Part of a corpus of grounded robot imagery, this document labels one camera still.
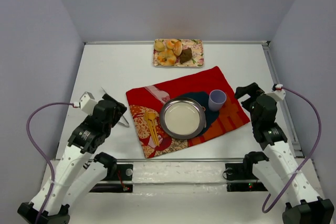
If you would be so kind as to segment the metal tongs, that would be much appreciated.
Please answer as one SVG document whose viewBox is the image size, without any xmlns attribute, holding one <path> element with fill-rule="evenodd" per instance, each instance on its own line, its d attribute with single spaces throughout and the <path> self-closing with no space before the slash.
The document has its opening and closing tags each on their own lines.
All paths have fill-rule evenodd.
<svg viewBox="0 0 336 224">
<path fill-rule="evenodd" d="M 102 90 L 104 91 L 103 99 L 111 101 L 115 105 L 115 112 L 113 115 L 112 126 L 114 127 L 116 124 L 119 124 L 123 127 L 129 128 L 130 124 L 128 120 L 123 115 L 126 112 L 126 107 L 123 103 L 118 102 L 112 96 L 110 96 L 105 88 L 101 86 Z"/>
</svg>

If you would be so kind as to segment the orange topped bread bun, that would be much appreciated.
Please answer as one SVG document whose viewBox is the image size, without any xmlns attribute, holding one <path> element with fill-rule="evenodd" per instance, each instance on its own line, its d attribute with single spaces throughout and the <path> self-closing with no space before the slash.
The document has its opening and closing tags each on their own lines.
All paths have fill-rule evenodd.
<svg viewBox="0 0 336 224">
<path fill-rule="evenodd" d="M 173 50 L 175 43 L 177 42 L 177 39 L 167 39 L 165 41 L 166 47 L 167 49 Z"/>
</svg>

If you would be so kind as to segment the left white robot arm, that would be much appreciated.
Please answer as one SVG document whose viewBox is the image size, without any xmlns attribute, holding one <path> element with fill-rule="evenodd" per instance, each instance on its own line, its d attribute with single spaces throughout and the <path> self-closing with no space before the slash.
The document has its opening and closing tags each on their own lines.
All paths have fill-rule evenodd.
<svg viewBox="0 0 336 224">
<path fill-rule="evenodd" d="M 108 94 L 96 101 L 90 92 L 85 92 L 70 106 L 87 116 L 72 132 L 56 167 L 32 138 L 32 118 L 26 122 L 28 138 L 47 161 L 51 172 L 38 194 L 18 208 L 18 214 L 27 223 L 68 223 L 74 205 L 99 181 L 117 170 L 116 158 L 104 152 L 97 154 L 96 150 L 119 123 L 126 106 Z"/>
</svg>

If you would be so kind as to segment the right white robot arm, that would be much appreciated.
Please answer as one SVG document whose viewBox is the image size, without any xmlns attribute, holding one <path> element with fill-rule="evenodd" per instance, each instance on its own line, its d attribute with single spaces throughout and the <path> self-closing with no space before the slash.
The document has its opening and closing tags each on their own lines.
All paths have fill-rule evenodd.
<svg viewBox="0 0 336 224">
<path fill-rule="evenodd" d="M 281 201 L 285 204 L 283 223 L 330 223 L 333 203 L 322 198 L 302 172 L 311 155 L 298 164 L 276 123 L 277 103 L 285 98 L 286 91 L 283 85 L 274 84 L 272 91 L 265 93 L 255 82 L 236 88 L 235 99 L 249 95 L 241 105 L 250 114 L 253 136 L 262 149 L 245 155 L 244 172 L 254 175 L 269 192 L 261 208 L 263 213 Z"/>
</svg>

